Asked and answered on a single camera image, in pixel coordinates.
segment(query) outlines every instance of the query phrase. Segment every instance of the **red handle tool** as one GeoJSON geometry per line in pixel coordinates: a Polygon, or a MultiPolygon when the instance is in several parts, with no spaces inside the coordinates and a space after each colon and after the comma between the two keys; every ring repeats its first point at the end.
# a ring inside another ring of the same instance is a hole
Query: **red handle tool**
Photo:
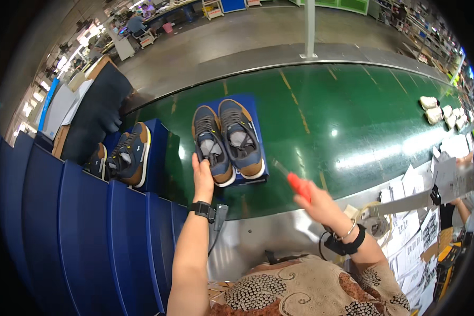
{"type": "Polygon", "coordinates": [[[272,165],[281,171],[282,174],[286,177],[286,180],[292,187],[293,191],[298,195],[303,196],[309,203],[311,202],[311,195],[309,194],[309,188],[307,185],[309,182],[305,179],[299,178],[296,174],[291,171],[286,170],[277,160],[272,161],[272,165]]]}

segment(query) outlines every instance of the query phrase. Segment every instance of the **white shoe sole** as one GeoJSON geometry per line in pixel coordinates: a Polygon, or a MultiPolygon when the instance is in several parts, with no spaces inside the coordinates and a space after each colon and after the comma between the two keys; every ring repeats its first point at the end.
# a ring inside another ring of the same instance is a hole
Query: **white shoe sole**
{"type": "Polygon", "coordinates": [[[260,171],[257,174],[252,175],[252,176],[244,175],[242,172],[240,174],[242,175],[242,177],[244,179],[253,180],[253,179],[257,179],[257,178],[261,177],[264,172],[265,172],[265,162],[263,161],[263,158],[262,158],[262,168],[260,169],[260,171]]]}
{"type": "Polygon", "coordinates": [[[106,179],[106,160],[107,160],[107,148],[106,145],[102,144],[103,146],[103,161],[100,162],[102,166],[102,180],[106,179]]]}
{"type": "Polygon", "coordinates": [[[142,178],[140,179],[139,184],[134,186],[134,187],[141,187],[141,186],[143,186],[143,184],[145,182],[145,174],[146,174],[146,169],[147,169],[147,158],[149,156],[149,147],[151,145],[151,132],[149,131],[149,127],[146,126],[145,129],[147,130],[147,143],[144,146],[145,153],[144,153],[144,159],[142,160],[142,178]]]}
{"type": "Polygon", "coordinates": [[[235,168],[234,166],[231,166],[232,167],[232,176],[230,177],[230,179],[227,181],[227,182],[224,182],[224,183],[214,183],[216,186],[219,186],[219,187],[225,187],[225,186],[229,186],[231,185],[232,183],[234,183],[235,181],[235,178],[237,177],[237,172],[235,172],[235,168]]]}

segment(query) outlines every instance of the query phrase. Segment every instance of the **navy blue sneaker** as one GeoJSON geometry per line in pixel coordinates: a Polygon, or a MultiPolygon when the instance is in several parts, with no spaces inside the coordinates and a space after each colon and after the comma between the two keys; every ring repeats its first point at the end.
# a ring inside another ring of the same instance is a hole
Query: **navy blue sneaker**
{"type": "Polygon", "coordinates": [[[218,117],[232,165],[246,179],[261,177],[265,164],[249,112],[239,102],[226,98],[219,104],[218,117]]]}
{"type": "Polygon", "coordinates": [[[191,135],[195,140],[199,161],[207,159],[216,186],[228,186],[235,180],[232,168],[221,138],[219,119],[207,105],[199,107],[191,122],[191,135]]]}
{"type": "Polygon", "coordinates": [[[89,158],[89,161],[84,165],[84,170],[103,180],[106,175],[106,160],[107,148],[101,142],[99,142],[96,145],[96,150],[89,158]]]}
{"type": "Polygon", "coordinates": [[[144,123],[137,123],[118,149],[123,164],[123,168],[118,172],[121,182],[134,187],[144,184],[150,144],[151,132],[144,123]]]}

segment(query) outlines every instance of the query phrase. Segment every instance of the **hand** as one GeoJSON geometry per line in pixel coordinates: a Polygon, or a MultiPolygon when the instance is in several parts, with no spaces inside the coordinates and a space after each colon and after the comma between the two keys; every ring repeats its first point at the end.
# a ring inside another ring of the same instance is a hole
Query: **hand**
{"type": "Polygon", "coordinates": [[[293,200],[316,222],[334,229],[336,222],[344,218],[349,220],[327,191],[318,188],[313,181],[309,181],[307,189],[311,196],[310,203],[298,194],[293,197],[293,200]]]}
{"type": "Polygon", "coordinates": [[[209,161],[204,159],[202,162],[199,162],[198,156],[196,153],[193,153],[191,166],[193,167],[193,182],[195,182],[193,203],[203,201],[211,204],[214,193],[214,180],[209,168],[209,161]]]}
{"type": "Polygon", "coordinates": [[[459,205],[461,203],[461,199],[460,198],[457,198],[457,199],[454,199],[453,201],[449,202],[449,204],[451,205],[459,205]]]}

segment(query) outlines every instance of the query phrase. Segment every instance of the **shoe box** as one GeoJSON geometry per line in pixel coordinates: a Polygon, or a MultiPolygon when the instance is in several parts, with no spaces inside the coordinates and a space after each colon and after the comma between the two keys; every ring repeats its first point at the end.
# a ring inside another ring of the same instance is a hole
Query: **shoe box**
{"type": "Polygon", "coordinates": [[[224,98],[218,98],[210,102],[204,102],[202,104],[197,105],[197,108],[202,105],[207,105],[211,109],[213,109],[216,114],[218,114],[219,104],[221,101],[223,101],[226,98],[230,98],[242,104],[242,106],[244,106],[246,110],[249,112],[249,114],[251,115],[251,118],[253,119],[253,126],[256,132],[256,139],[260,143],[260,150],[262,152],[263,163],[265,164],[265,171],[263,172],[262,176],[257,179],[252,179],[252,180],[244,178],[240,174],[240,172],[236,169],[235,171],[237,172],[237,175],[235,177],[235,181],[231,185],[226,186],[226,187],[244,186],[244,185],[249,185],[253,183],[266,182],[269,177],[269,171],[268,171],[268,166],[267,166],[267,159],[265,157],[265,149],[263,148],[263,140],[262,140],[262,134],[260,132],[260,123],[258,122],[258,114],[256,113],[255,97],[253,95],[247,95],[247,94],[231,95],[231,96],[226,96],[224,98]]]}

